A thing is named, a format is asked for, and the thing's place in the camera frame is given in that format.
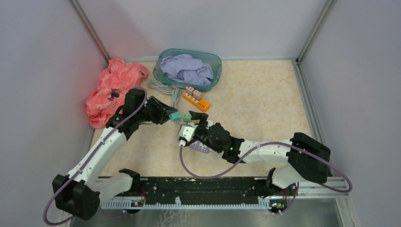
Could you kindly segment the white power strip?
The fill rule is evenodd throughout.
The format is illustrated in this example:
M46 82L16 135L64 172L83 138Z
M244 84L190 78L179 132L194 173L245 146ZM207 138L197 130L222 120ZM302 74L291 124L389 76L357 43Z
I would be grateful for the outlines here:
M194 124L191 122L181 122L180 128L182 127L192 127L192 128L200 128L200 129L209 129L210 126L213 125L213 121L210 120L200 120L199 124Z

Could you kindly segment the green plug adapter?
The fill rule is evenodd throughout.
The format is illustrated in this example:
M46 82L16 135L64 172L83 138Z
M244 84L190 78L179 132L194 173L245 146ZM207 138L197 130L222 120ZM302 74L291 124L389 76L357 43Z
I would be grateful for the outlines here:
M182 121L183 122L191 122L192 121L192 115L190 113L184 113L182 115Z

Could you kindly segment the orange power strip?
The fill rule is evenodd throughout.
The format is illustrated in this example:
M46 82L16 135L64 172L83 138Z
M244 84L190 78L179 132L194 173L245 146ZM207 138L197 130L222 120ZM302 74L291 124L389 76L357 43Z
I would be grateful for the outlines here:
M202 112L207 112L210 108L210 103L206 101L205 99L201 98L200 100L196 99L186 91L183 93L183 97L186 101L191 103L193 106L197 107L199 110Z

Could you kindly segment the teal blue plug adapter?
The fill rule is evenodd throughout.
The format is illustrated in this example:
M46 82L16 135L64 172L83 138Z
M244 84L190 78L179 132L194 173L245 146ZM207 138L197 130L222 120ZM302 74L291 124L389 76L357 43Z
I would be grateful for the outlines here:
M169 118L172 122L179 122L182 118L181 114L177 111L169 114Z

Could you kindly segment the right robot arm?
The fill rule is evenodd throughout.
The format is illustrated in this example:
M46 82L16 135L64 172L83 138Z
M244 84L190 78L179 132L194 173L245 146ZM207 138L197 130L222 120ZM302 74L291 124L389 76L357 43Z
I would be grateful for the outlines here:
M212 123L205 113L190 112L191 122L179 130L179 145L188 147L198 141L233 166L240 163L272 162L283 166L270 170L267 191L280 194L291 184L310 181L325 184L331 150L302 132L282 141L257 142L231 135L220 123Z

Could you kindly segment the purple power strip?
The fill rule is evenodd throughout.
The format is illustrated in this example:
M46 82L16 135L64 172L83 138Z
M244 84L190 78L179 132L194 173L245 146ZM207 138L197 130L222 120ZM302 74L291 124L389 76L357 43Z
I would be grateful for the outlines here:
M207 147L206 145L197 140L189 144L187 147L205 154L208 154L211 151L209 147Z

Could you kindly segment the pink plug adapter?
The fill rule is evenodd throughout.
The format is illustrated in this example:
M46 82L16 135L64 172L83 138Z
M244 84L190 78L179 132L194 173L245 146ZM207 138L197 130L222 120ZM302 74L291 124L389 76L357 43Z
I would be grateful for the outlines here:
M193 92L195 91L195 89L193 88L193 87L190 87L190 86L187 86L186 88L185 88L185 90L186 90L186 92L189 94L189 95L193 95Z
M201 100L202 99L202 93L198 90L194 90L192 92L192 96L197 99L197 100Z

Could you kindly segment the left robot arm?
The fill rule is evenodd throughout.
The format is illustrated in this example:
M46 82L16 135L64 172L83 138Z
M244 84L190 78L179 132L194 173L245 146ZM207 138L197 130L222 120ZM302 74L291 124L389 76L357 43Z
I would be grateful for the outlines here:
M125 168L101 182L98 178L118 149L142 124L164 124L177 111L175 107L147 96L143 88L130 89L125 95L124 104L108 120L91 150L66 175L55 176L52 181L54 195L46 208L54 202L56 208L82 220L89 220L103 202L114 196L121 193L142 196L144 191L140 174L135 171Z

